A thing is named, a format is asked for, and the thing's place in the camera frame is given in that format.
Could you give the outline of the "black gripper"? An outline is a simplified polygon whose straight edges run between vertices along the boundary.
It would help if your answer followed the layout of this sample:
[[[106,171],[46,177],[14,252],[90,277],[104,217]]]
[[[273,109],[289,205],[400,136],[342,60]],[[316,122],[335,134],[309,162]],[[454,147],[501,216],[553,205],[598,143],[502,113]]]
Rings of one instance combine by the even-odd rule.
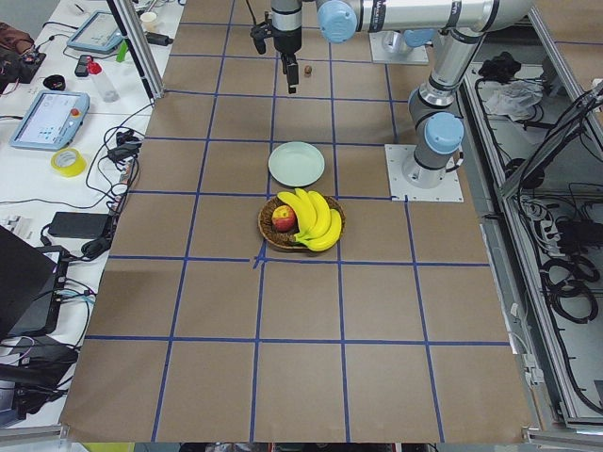
[[[294,55],[302,47],[302,2],[299,0],[271,0],[271,23],[274,46],[281,53],[283,74],[289,94],[298,86],[298,62]]]

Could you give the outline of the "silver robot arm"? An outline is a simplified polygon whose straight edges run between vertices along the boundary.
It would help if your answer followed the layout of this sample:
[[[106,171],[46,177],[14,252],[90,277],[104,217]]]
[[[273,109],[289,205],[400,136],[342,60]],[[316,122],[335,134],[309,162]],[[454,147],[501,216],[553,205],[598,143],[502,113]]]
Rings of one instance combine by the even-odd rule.
[[[531,1],[318,1],[318,25],[332,43],[366,31],[444,31],[430,76],[409,97],[417,145],[402,174],[420,188],[438,186],[464,138],[451,110],[455,93],[485,35],[515,24]]]

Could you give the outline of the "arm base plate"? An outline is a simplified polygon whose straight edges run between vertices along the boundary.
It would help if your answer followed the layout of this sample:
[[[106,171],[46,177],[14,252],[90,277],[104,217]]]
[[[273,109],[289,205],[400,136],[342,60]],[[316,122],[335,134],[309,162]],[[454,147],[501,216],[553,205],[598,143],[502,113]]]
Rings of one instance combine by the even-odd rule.
[[[424,169],[415,161],[415,145],[384,146],[390,198],[400,202],[463,202],[456,162],[443,169]]]
[[[382,31],[369,35],[372,61],[382,64],[427,65],[426,45],[434,29]]]

